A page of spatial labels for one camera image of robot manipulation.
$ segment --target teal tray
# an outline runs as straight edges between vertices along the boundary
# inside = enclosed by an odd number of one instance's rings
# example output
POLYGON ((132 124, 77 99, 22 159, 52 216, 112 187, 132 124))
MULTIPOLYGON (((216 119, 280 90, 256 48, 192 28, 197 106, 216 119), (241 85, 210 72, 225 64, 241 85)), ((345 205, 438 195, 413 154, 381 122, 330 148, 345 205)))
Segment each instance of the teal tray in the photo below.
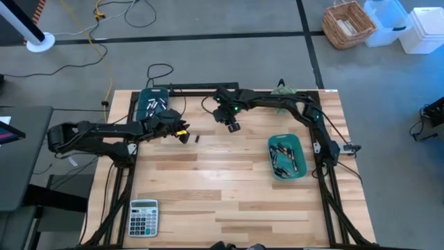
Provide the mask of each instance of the teal tray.
POLYGON ((285 168, 291 173, 291 176, 288 178, 281 178, 277 176, 273 170, 273 159, 269 154, 271 171, 276 179, 288 181, 305 176, 305 174, 307 174, 307 163, 305 162, 304 152, 302 151, 302 145, 300 144, 299 138, 294 134, 274 135, 268 139, 267 150, 269 151, 271 145, 277 148, 278 143, 282 144, 282 146, 288 149, 293 149, 298 171, 295 171, 292 160, 288 156, 284 155, 283 153, 278 153, 276 165, 278 167, 285 168))
MULTIPOLYGON (((164 101, 166 101, 166 109, 168 109, 169 93, 166 88, 148 87, 148 88, 142 90, 139 94, 139 103, 137 104, 136 120, 140 121, 143 118, 148 116, 148 114, 145 110, 146 110, 146 107, 148 106, 149 99, 159 99, 159 98, 162 98, 164 101)), ((160 105, 157 105, 155 107, 155 110, 154 110, 155 114, 158 114, 162 111, 163 111, 163 109, 160 107, 160 105)))

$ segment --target monitor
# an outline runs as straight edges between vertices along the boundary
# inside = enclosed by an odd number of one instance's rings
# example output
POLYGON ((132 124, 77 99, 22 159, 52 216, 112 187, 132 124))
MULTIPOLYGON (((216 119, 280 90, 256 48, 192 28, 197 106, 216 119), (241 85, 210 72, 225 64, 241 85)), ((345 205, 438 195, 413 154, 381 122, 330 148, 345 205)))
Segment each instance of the monitor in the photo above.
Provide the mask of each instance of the monitor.
POLYGON ((14 142, 25 137, 25 133, 4 122, 0 122, 0 145, 14 142))

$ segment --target white storage box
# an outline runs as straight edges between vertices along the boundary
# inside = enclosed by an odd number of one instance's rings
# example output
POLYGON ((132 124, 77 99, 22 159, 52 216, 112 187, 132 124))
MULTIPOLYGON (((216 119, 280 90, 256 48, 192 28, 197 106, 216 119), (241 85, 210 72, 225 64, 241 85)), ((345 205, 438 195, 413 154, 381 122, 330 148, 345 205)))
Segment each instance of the white storage box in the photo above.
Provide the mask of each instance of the white storage box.
POLYGON ((444 9, 414 8, 409 18, 413 28, 400 36, 408 54, 428 54, 444 44, 444 9))
POLYGON ((368 47, 390 45, 413 26, 398 0, 367 0, 364 10, 377 26, 366 40, 368 47))

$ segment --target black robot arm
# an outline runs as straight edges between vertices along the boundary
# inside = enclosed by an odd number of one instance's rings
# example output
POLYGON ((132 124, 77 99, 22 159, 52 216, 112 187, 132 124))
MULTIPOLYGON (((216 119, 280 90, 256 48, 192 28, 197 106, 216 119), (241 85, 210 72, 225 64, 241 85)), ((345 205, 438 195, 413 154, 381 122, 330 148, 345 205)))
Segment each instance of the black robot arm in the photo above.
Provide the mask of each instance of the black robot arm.
POLYGON ((82 151, 99 156, 109 156, 116 167, 130 167, 135 164, 130 143, 173 135, 187 143, 188 124, 175 110, 166 110, 152 117, 128 124, 93 124, 90 122, 64 123, 50 128, 47 132, 49 151, 67 153, 82 151), (123 138, 124 142, 110 144, 103 138, 123 138))
POLYGON ((264 94, 254 90, 235 90, 230 92, 219 88, 214 93, 214 100, 219 107, 213 112, 216 122, 224 123, 232 133, 241 129, 235 116, 241 110, 250 110, 256 107, 284 108, 293 117, 305 126, 312 128, 314 137, 321 146, 319 153, 322 161, 335 166, 338 162, 340 148, 338 144, 330 139, 322 117, 321 107, 309 97, 297 94, 264 94), (305 106, 302 112, 297 104, 305 106))

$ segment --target wooden tabletop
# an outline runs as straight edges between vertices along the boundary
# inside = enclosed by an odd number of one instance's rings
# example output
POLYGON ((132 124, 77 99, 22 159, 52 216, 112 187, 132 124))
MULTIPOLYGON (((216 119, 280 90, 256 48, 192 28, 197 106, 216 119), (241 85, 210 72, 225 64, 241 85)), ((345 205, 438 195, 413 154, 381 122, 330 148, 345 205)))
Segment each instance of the wooden tabletop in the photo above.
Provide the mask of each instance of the wooden tabletop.
MULTIPOLYGON (((132 91, 114 93, 109 122, 128 114, 132 91)), ((319 90, 319 95, 324 112, 348 138, 339 93, 319 90)), ((170 100, 170 107, 182 112, 184 98, 170 100)), ((192 134, 187 144, 167 137, 139 145, 131 199, 159 201, 159 233, 152 238, 133 238, 126 232, 123 246, 210 247, 219 240, 238 247, 255 243, 266 247, 328 246, 318 181, 310 174, 315 164, 308 128, 289 113, 277 115, 272 108, 255 108, 237 115, 241 130, 230 133, 201 108, 201 100, 202 97, 186 98, 182 119, 191 124, 192 134), (300 138, 308 167, 306 177, 295 181, 273 177, 267 140, 281 133, 294 133, 300 138), (198 143, 194 142, 195 134, 200 134, 198 143)), ((209 98, 205 107, 213 110, 216 103, 209 98)), ((327 130, 333 140, 341 141, 329 124, 327 130)), ((339 160, 357 171, 353 157, 341 156, 339 160)), ((84 241, 99 227, 111 163, 108 157, 102 157, 97 165, 84 241)), ((344 212, 363 236, 374 242, 359 179, 343 167, 335 170, 344 212)), ((111 171, 105 214, 116 172, 111 171)), ((340 242, 335 215, 333 221, 336 241, 340 242)), ((117 241, 119 222, 120 213, 114 223, 112 243, 117 241)))

